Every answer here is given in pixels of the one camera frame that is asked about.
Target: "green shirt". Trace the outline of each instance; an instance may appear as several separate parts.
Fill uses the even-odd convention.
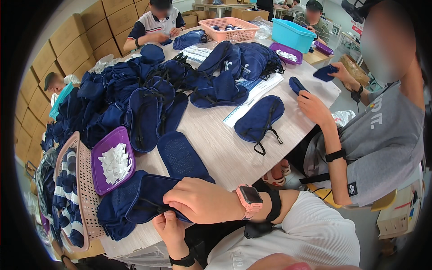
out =
[[[316,25],[311,25],[310,23],[308,23],[308,21],[306,21],[305,13],[299,12],[296,14],[294,22],[298,25],[312,26],[315,29],[315,33],[319,38],[321,38],[327,44],[330,41],[330,31],[328,31],[327,25],[323,22],[321,18]]]

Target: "pink basket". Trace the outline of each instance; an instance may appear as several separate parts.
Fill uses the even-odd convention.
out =
[[[236,40],[245,41],[255,38],[255,33],[259,29],[258,26],[232,17],[216,18],[202,20],[198,22],[202,25],[203,30],[209,35],[214,41],[224,41],[224,40]],[[224,31],[225,27],[230,24],[232,26],[238,26],[241,29]],[[216,31],[211,26],[217,25],[221,31]]]
[[[79,199],[79,211],[83,221],[84,245],[82,248],[74,246],[66,233],[62,230],[71,251],[83,252],[89,249],[89,242],[106,236],[104,229],[98,222],[99,196],[96,194],[92,178],[92,152],[80,141],[79,132],[75,131],[60,150],[54,171],[54,181],[61,172],[63,156],[69,148],[76,150],[76,188]]]

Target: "pink smartwatch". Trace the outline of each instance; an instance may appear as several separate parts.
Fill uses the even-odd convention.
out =
[[[235,191],[241,204],[246,208],[245,215],[241,220],[251,219],[255,213],[263,208],[263,199],[254,187],[240,184]]]

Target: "sandal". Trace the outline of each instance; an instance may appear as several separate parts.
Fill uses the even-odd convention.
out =
[[[288,166],[282,166],[282,164],[280,163],[280,169],[282,172],[282,178],[280,179],[274,179],[271,173],[271,170],[269,170],[265,175],[267,175],[267,179],[264,178],[265,175],[263,175],[263,177],[261,177],[261,179],[263,179],[263,181],[267,184],[271,184],[273,186],[277,186],[277,187],[281,187],[283,185],[285,185],[285,177],[287,175],[289,175],[291,173],[291,168],[289,166],[289,163],[287,163]]]

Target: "watch face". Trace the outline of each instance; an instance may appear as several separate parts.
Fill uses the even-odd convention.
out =
[[[243,194],[245,201],[249,204],[262,203],[263,202],[258,191],[254,187],[241,186],[240,191]]]

